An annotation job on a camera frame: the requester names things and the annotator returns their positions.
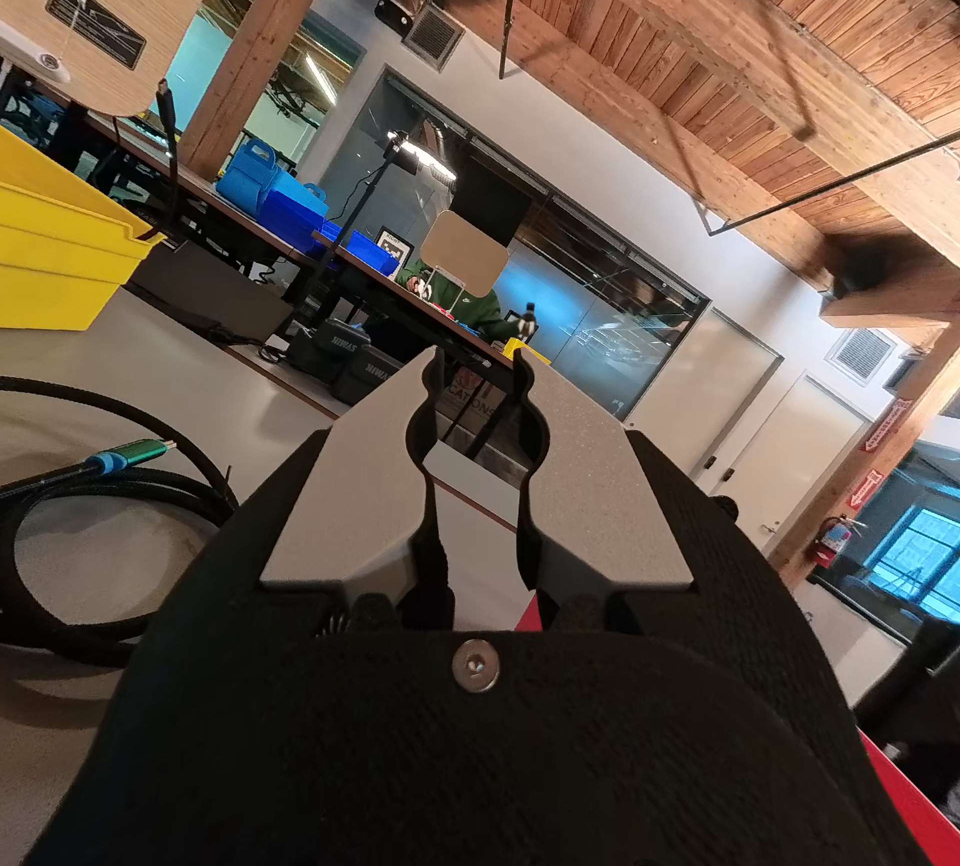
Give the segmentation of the blue plastic bin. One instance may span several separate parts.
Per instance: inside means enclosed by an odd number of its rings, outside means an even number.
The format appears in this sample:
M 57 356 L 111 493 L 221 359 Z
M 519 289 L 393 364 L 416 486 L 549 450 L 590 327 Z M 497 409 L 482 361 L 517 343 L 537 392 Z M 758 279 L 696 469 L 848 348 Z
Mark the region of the blue plastic bin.
M 341 231 L 341 227 L 337 224 L 322 220 L 311 236 L 317 248 L 329 248 L 335 244 Z M 399 260 L 391 255 L 388 250 L 379 247 L 374 241 L 355 230 L 351 231 L 350 235 L 340 243 L 338 249 L 342 249 L 390 279 L 401 268 Z
M 314 232 L 322 230 L 328 211 L 323 189 L 313 183 L 301 183 L 280 168 L 258 201 L 256 220 L 291 248 L 313 255 L 320 247 Z

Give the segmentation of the light blue tote caddy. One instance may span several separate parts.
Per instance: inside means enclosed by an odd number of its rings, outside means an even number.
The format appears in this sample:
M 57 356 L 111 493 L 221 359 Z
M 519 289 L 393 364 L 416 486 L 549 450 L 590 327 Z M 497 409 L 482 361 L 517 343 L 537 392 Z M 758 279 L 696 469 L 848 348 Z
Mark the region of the light blue tote caddy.
M 234 152 L 215 189 L 225 201 L 256 219 L 282 172 L 275 150 L 263 140 L 249 137 Z

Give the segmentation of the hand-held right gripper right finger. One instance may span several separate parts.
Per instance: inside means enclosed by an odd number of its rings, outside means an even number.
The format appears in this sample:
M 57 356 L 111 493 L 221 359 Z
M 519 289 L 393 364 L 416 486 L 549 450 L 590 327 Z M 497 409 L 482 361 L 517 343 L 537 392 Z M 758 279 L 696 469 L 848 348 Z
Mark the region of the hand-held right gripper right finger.
M 554 604 L 687 591 L 693 574 L 622 423 L 523 348 L 514 397 L 532 462 L 516 533 L 524 584 Z

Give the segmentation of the yellow plastic bin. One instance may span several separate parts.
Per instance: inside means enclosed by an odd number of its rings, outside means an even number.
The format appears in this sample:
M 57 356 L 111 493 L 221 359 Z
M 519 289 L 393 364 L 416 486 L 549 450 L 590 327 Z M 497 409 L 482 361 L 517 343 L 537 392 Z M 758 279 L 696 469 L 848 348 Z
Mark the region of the yellow plastic bin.
M 1 129 L 1 327 L 84 331 L 164 236 Z

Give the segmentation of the printed cardboard box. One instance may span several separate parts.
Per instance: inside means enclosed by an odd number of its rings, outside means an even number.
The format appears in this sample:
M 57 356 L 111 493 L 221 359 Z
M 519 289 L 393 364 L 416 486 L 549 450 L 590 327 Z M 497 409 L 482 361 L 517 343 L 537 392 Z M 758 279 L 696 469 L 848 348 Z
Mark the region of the printed cardboard box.
M 438 438 L 464 450 L 489 424 L 506 394 L 458 364 L 445 364 L 437 400 Z

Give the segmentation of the dark grey box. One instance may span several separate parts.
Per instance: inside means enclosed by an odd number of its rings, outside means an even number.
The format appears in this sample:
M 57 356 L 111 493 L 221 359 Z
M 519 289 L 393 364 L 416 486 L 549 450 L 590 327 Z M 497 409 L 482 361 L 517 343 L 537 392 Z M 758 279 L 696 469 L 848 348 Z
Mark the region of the dark grey box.
M 157 245 L 124 290 L 211 342 L 265 344 L 292 306 L 199 246 Z

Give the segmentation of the black hard case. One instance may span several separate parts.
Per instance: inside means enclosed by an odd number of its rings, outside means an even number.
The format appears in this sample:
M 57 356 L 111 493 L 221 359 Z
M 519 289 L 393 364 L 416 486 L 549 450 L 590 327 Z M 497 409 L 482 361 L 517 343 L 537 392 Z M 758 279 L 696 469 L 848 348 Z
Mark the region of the black hard case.
M 284 361 L 291 368 L 331 385 L 370 341 L 361 326 L 331 318 L 297 331 L 285 351 Z
M 387 382 L 402 367 L 401 361 L 370 344 L 363 344 L 344 363 L 329 391 L 339 402 L 353 406 Z

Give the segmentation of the red fire extinguisher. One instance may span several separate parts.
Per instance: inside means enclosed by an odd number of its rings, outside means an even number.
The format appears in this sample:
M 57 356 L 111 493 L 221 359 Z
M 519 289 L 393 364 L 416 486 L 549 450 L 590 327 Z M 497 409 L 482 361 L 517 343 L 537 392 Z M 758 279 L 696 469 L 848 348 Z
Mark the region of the red fire extinguisher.
M 814 537 L 810 550 L 813 561 L 822 569 L 828 569 L 846 549 L 854 536 L 861 536 L 867 529 L 864 522 L 842 513 L 825 519 Z

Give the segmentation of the white double door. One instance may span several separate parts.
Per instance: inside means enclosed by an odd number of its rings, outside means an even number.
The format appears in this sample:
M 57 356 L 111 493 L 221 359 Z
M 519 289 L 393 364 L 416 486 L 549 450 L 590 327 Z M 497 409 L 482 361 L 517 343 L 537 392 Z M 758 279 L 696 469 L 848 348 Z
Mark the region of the white double door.
M 868 420 L 815 379 L 786 392 L 732 465 L 706 487 L 737 504 L 738 528 L 768 557 Z

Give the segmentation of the framed marker tag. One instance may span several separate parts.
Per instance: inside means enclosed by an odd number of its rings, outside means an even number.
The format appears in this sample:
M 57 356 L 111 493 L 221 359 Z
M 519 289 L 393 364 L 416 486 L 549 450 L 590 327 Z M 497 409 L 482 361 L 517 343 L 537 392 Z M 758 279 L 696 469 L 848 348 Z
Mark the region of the framed marker tag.
M 385 226 L 380 228 L 375 244 L 393 259 L 390 272 L 386 274 L 390 279 L 395 279 L 410 262 L 414 246 Z

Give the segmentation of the grey wall vent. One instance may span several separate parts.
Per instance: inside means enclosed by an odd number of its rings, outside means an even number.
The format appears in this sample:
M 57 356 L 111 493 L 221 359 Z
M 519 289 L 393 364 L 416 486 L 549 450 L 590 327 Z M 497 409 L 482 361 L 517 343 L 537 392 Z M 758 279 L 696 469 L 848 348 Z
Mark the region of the grey wall vent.
M 866 387 L 897 352 L 899 340 L 878 329 L 845 329 L 824 357 L 842 376 Z
M 414 16 L 411 29 L 401 44 L 430 69 L 441 73 L 465 32 L 455 19 L 428 1 Z

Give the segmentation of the black wall screen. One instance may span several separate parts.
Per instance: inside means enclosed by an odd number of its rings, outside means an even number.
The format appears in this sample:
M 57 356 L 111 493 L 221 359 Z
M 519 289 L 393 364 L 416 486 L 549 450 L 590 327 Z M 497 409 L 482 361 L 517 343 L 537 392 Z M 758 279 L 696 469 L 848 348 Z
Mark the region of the black wall screen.
M 509 247 L 532 198 L 476 159 L 465 159 L 458 169 L 449 210 L 467 223 Z

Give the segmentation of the black tripod light stand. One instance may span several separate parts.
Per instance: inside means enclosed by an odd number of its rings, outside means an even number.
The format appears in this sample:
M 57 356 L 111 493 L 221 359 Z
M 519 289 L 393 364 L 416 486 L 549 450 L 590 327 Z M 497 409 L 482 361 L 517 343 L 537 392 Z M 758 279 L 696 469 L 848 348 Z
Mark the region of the black tripod light stand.
M 409 136 L 406 133 L 400 133 L 395 130 L 388 132 L 387 144 L 383 151 L 383 161 L 372 173 L 362 177 L 362 179 L 357 181 L 347 197 L 346 202 L 343 204 L 341 214 L 334 218 L 334 222 L 341 223 L 339 230 L 330 245 L 325 249 L 324 253 L 318 260 L 318 264 L 313 268 L 312 272 L 310 272 L 309 276 L 304 281 L 303 288 L 300 290 L 295 301 L 294 320 L 301 320 L 306 316 L 308 297 L 316 286 L 317 281 L 329 268 L 331 262 L 337 254 L 338 249 L 346 246 L 350 236 L 353 234 L 356 220 L 361 214 L 365 204 L 375 193 L 378 184 L 382 180 L 383 176 L 385 176 L 390 166 L 396 165 L 410 176 L 415 176 L 417 174 L 420 161 L 416 158 L 414 153 L 409 152 L 407 149 L 409 145 Z M 354 199 L 354 195 L 361 185 L 364 185 L 364 192 L 361 198 L 354 204 L 353 210 L 349 213 L 346 219 L 343 220 L 343 215 L 349 210 L 351 202 Z

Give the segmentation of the red wall sign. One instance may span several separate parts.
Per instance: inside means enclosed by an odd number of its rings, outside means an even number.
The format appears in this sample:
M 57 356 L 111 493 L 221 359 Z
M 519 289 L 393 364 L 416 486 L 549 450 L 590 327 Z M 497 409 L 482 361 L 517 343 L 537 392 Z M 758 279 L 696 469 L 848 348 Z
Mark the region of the red wall sign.
M 881 448 L 889 435 L 899 427 L 914 403 L 914 399 L 905 399 L 901 396 L 893 398 L 883 416 L 872 424 L 870 431 L 859 445 L 859 450 L 871 454 Z
M 869 470 L 861 479 L 859 485 L 850 493 L 846 500 L 847 507 L 853 512 L 860 512 L 882 487 L 886 475 L 875 469 Z

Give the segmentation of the wooden post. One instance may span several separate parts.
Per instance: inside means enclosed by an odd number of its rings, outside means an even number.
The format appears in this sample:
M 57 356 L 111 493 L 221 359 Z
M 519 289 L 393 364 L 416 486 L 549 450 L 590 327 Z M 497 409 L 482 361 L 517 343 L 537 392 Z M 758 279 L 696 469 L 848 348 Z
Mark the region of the wooden post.
M 847 498 L 864 475 L 875 469 L 888 478 L 933 419 L 954 398 L 958 387 L 959 324 L 954 322 L 941 332 L 930 352 L 900 383 L 894 397 L 914 399 L 915 403 L 895 432 L 881 448 L 866 454 L 859 450 L 859 445 L 871 425 L 778 535 L 769 563 L 789 590 L 794 590 L 814 570 L 810 546 L 824 520 L 842 513 L 857 518 L 859 512 L 848 508 Z
M 179 163 L 211 182 L 314 0 L 253 0 L 178 146 Z

